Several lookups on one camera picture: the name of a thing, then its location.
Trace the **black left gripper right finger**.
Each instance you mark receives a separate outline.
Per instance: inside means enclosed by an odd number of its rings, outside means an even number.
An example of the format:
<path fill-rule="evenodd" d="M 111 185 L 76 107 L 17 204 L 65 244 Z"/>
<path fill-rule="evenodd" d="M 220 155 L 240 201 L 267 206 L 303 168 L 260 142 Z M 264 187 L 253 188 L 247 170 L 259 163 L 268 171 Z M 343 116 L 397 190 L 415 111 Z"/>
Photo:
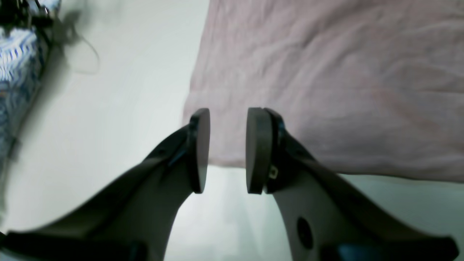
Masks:
<path fill-rule="evenodd" d="M 400 222 L 290 135 L 277 112 L 249 108 L 246 183 L 250 194 L 273 196 L 295 261 L 453 261 L 449 236 Z"/>

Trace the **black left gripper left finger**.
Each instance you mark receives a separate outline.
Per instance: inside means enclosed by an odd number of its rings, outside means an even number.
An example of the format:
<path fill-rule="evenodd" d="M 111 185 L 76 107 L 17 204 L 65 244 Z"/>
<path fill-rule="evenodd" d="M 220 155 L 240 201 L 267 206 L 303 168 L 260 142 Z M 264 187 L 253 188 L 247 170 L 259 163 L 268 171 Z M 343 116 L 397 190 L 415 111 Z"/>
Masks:
<path fill-rule="evenodd" d="M 177 212 L 204 190 L 210 111 L 189 123 L 86 203 L 41 228 L 8 232 L 1 251 L 19 261 L 162 261 Z"/>

